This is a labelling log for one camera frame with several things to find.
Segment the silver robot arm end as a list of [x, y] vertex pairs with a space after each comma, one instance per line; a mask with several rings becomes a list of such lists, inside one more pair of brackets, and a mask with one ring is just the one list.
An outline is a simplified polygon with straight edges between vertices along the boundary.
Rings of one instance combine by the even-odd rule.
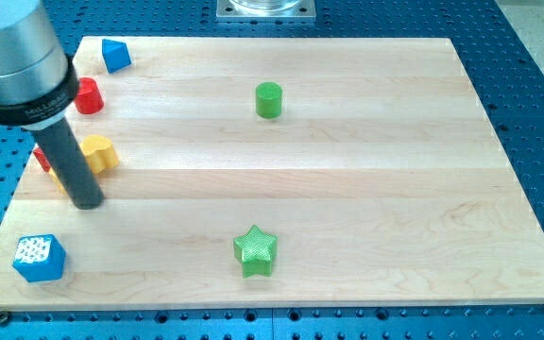
[[47, 128], [64, 117], [78, 79], [41, 0], [0, 0], [0, 125]]

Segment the clear robot base plate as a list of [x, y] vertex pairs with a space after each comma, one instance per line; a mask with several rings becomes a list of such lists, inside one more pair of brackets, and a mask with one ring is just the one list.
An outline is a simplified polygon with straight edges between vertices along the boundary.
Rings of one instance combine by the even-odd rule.
[[217, 0], [218, 22], [313, 21], [315, 0]]

